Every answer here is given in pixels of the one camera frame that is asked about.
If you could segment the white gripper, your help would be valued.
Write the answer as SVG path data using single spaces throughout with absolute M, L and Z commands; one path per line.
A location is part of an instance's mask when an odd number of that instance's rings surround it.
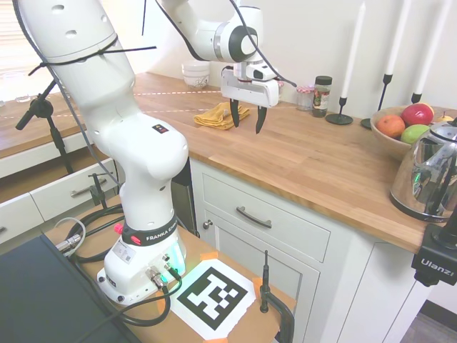
M 267 107 L 279 103 L 279 85 L 275 79 L 268 81 L 239 81 L 233 70 L 224 68 L 221 72 L 222 96 L 230 99 L 230 112 L 235 127 L 239 126 L 238 101 L 258 106 L 256 134 L 259 134 L 266 120 Z

